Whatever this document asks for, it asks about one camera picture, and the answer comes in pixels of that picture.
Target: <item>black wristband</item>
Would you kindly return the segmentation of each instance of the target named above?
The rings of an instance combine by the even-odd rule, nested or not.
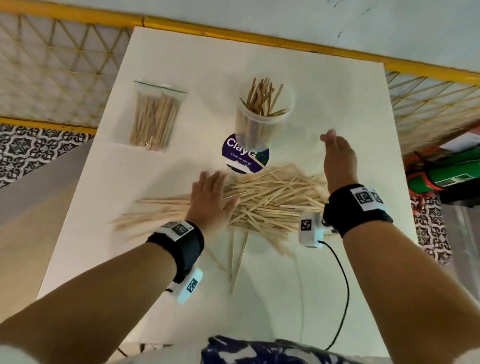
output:
[[[349,230],[368,221],[387,221],[384,203],[375,192],[362,184],[351,184],[334,191],[325,204],[324,224],[333,226],[343,237]]]
[[[182,283],[190,273],[205,245],[200,229],[194,223],[187,222],[193,227],[193,231],[180,237],[177,241],[173,241],[166,234],[160,232],[154,232],[147,239],[147,243],[160,245],[172,255],[177,265],[177,274],[173,279],[175,283]]]

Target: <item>yellow wire mesh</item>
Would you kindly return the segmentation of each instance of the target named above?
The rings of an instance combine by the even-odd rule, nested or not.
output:
[[[130,36],[0,12],[0,115],[98,126]]]
[[[131,30],[0,12],[0,115],[98,126]],[[480,118],[480,86],[386,72],[403,154]]]

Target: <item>person's left arm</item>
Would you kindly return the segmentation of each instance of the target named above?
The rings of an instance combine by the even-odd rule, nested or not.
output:
[[[204,237],[226,226],[238,202],[223,204],[226,175],[202,172],[186,220]],[[66,282],[0,324],[0,345],[44,364],[104,363],[177,273],[172,255],[142,244]]]

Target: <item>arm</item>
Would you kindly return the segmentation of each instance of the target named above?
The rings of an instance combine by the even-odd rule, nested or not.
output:
[[[192,187],[186,220],[205,238],[227,225],[238,198],[222,203],[226,174],[205,172]],[[172,282],[173,257],[145,243],[75,277],[0,324],[0,345],[44,364],[108,360]]]
[[[321,139],[330,193],[358,183],[347,141],[334,131]],[[343,241],[394,363],[451,364],[480,347],[477,304],[394,225],[370,221],[348,231]]]

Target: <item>clear plastic cup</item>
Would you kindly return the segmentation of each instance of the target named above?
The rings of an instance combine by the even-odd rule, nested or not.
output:
[[[280,116],[262,116],[248,110],[240,98],[246,102],[248,93],[252,87],[252,81],[240,87],[240,96],[237,102],[237,118],[235,122],[235,138],[237,143],[249,152],[262,152],[269,148],[275,135],[282,131],[288,117],[295,106],[295,95],[292,89],[284,84],[282,92],[275,103],[278,111],[287,109],[287,112]]]

